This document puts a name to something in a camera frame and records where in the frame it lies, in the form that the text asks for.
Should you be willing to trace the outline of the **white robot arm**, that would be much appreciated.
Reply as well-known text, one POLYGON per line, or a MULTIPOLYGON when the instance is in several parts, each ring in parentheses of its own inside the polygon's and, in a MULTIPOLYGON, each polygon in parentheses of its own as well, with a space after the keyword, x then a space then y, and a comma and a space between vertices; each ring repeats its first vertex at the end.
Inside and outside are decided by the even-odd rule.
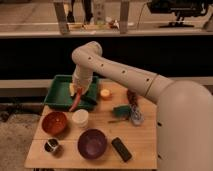
POLYGON ((74 85, 88 88, 98 73, 155 103, 158 171, 213 171, 213 94, 194 81, 108 60, 92 41, 72 52, 74 85))

